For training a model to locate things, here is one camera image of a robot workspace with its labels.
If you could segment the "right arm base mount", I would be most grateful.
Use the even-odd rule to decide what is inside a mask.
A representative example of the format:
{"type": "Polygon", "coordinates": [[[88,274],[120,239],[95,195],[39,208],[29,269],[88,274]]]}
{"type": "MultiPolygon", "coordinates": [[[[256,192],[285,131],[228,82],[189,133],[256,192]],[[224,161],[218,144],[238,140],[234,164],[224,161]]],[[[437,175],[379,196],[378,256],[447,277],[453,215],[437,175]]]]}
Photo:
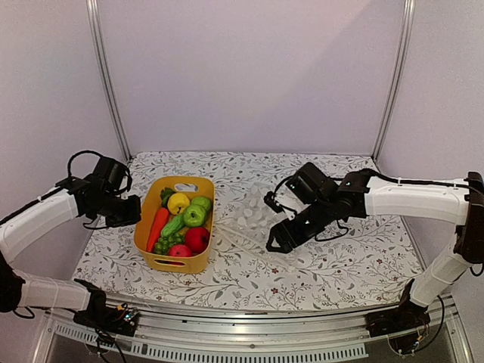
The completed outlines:
{"type": "Polygon", "coordinates": [[[371,312],[365,316],[365,329],[369,332],[370,337],[381,337],[418,327],[423,328],[423,333],[414,332],[389,340],[390,348],[399,355],[410,355],[418,350],[430,323],[427,307],[418,306],[410,300],[413,283],[414,279],[411,279],[406,284],[399,304],[395,308],[371,312]]]}

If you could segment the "pink red toy peach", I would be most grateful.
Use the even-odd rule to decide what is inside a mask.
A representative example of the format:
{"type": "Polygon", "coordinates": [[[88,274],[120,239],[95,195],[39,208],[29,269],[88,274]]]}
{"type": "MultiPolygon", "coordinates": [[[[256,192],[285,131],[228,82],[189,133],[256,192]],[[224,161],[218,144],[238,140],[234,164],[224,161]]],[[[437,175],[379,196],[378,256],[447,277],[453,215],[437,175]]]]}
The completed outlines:
{"type": "Polygon", "coordinates": [[[169,249],[168,256],[176,258],[188,258],[192,257],[193,253],[191,249],[184,244],[176,244],[169,249]]]}

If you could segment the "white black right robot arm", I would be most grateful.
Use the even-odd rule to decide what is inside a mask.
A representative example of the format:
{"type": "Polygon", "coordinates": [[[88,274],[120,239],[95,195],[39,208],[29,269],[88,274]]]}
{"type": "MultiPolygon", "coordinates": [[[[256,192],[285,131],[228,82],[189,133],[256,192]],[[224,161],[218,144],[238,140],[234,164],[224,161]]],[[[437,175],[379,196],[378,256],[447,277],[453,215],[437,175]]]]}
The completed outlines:
{"type": "Polygon", "coordinates": [[[265,195],[267,206],[286,214],[270,229],[269,252],[290,253],[333,222],[373,216],[400,216],[416,241],[430,240],[429,247],[417,248],[426,258],[424,272],[405,285],[399,306],[392,311],[396,329],[408,329],[441,292],[483,263],[483,177],[478,172],[424,180],[361,169],[332,178],[306,163],[279,186],[304,207],[289,206],[277,190],[265,195]]]}

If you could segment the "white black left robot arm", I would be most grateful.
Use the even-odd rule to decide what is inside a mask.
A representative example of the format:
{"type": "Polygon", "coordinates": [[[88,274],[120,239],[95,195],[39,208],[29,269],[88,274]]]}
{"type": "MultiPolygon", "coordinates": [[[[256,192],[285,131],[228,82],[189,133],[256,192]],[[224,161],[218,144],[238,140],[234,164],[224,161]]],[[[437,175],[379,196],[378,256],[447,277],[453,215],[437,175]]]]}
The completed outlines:
{"type": "Polygon", "coordinates": [[[104,228],[134,225],[141,220],[141,200],[129,194],[132,177],[128,166],[111,157],[98,161],[85,177],[71,169],[45,194],[1,220],[1,311],[19,308],[61,308],[81,311],[96,328],[113,320],[106,293],[87,281],[66,281],[21,271],[16,259],[62,225],[87,218],[86,228],[104,220],[104,228]]]}

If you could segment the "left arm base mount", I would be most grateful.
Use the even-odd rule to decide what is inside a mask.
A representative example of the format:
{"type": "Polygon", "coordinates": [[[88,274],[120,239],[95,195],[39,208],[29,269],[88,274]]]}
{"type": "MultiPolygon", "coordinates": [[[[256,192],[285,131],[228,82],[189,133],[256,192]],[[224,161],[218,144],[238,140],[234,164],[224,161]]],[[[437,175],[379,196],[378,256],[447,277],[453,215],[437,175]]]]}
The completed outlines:
{"type": "Polygon", "coordinates": [[[98,329],[101,332],[133,337],[138,327],[139,310],[126,302],[117,307],[107,305],[106,293],[94,284],[75,279],[90,293],[86,309],[75,312],[76,324],[98,329]]]}

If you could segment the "yellow toy apple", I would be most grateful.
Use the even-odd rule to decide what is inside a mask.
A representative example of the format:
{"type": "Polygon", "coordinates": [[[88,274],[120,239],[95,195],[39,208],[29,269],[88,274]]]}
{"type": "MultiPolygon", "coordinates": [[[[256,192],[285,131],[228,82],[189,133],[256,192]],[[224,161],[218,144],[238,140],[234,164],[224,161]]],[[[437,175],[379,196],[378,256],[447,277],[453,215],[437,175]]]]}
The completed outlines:
{"type": "Polygon", "coordinates": [[[174,215],[182,214],[188,206],[190,206],[191,200],[183,193],[174,193],[170,196],[167,202],[168,211],[174,215]]]}

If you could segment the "green toy apple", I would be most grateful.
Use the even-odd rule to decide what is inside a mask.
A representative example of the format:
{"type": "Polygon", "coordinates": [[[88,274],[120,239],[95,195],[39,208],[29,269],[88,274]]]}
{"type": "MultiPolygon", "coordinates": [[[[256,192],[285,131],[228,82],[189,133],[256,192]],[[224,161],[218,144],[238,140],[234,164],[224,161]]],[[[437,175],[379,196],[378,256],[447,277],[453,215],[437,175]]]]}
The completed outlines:
{"type": "Polygon", "coordinates": [[[183,215],[185,226],[189,228],[201,227],[206,221],[207,211],[198,205],[189,206],[183,215]]]}

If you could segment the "clear polka dot zip bag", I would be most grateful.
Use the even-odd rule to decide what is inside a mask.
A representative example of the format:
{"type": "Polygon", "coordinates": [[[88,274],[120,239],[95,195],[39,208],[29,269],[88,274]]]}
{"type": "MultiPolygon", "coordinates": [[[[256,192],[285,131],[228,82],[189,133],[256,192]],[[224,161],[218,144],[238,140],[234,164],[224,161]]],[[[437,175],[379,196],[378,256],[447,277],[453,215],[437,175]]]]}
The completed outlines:
{"type": "Polygon", "coordinates": [[[268,191],[273,191],[273,185],[260,182],[254,183],[244,190],[242,195],[227,202],[222,217],[218,218],[214,227],[229,243],[242,249],[253,258],[276,265],[286,271],[295,271],[299,254],[291,251],[288,254],[270,253],[265,248],[270,229],[285,219],[293,220],[297,213],[302,212],[304,205],[295,197],[290,196],[286,188],[279,189],[276,201],[283,207],[282,213],[273,212],[263,201],[268,191]]]}

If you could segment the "red toy apple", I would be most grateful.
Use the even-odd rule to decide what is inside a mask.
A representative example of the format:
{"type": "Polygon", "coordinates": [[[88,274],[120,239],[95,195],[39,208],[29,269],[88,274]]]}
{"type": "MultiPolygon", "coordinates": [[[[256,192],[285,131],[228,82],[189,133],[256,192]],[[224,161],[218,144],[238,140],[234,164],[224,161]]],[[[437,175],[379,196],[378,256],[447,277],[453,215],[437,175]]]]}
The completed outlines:
{"type": "Polygon", "coordinates": [[[210,233],[206,228],[190,228],[185,234],[185,245],[193,254],[199,254],[208,247],[209,239],[210,233]]]}

